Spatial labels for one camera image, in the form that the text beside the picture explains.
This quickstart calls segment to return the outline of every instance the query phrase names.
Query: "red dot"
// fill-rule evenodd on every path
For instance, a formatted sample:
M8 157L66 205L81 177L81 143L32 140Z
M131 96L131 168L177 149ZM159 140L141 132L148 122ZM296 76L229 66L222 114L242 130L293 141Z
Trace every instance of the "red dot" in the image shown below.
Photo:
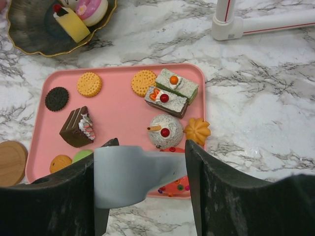
M60 9L61 9L61 5L60 4L55 4L54 6L53 6L53 8L54 8L54 12L59 12L60 11Z
M169 134L170 134L170 132L169 132L169 129L167 129L167 128L163 128L162 130L161 130L161 135L162 135L162 137L168 137L169 136Z
M165 103L165 102L168 102L169 96L164 93L161 95L161 97L159 97L159 99L161 100L161 102Z

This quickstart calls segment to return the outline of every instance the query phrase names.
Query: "bowl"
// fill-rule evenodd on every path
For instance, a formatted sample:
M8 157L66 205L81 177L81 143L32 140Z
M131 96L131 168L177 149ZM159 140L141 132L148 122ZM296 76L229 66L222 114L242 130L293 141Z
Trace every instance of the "bowl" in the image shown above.
M8 36L13 46L27 55L41 54L54 57L68 54L87 44L95 32L107 25L117 0L108 0L108 9L104 18L92 27L90 34L81 42L76 43L62 29L53 17L53 5L57 0L11 0L7 20Z

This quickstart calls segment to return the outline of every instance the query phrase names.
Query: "red donut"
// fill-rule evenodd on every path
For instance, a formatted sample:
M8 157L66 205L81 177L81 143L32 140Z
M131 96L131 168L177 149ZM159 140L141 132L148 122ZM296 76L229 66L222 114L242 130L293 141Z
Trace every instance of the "red donut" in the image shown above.
M169 151L169 152L179 152L184 153L185 150L179 147L170 147L167 149L163 149L160 151ZM188 182L188 176L184 176L174 182L171 182L163 187L161 187L158 192L160 194L167 194L169 197L173 197L175 195L180 195L186 191L189 191L189 182Z

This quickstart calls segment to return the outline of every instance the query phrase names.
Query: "red line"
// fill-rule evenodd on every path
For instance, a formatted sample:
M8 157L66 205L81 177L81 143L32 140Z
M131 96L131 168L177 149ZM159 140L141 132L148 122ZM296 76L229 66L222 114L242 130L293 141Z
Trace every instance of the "red line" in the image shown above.
M244 33L254 33L254 32L267 31L267 30L279 30L279 29L285 29L285 28L291 28L291 27L309 26L309 25L314 25L314 24L315 24L315 22L307 23L307 24L301 24L301 25L294 25L294 26L284 26L284 27L277 27L277 28L270 28L270 29L253 30L253 31L247 31Z
M225 22L226 22L227 15L228 15L228 9L230 8L230 3L231 3L231 0L228 0L227 9L226 9L226 13L225 13L225 19L224 19Z

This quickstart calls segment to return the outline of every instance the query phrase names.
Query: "green cake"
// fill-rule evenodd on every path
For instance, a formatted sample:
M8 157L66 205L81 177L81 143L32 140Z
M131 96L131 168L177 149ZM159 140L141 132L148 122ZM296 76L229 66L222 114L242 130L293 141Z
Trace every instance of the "green cake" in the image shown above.
M156 78L157 87L188 99L190 105L198 93L199 85L168 69L163 69Z

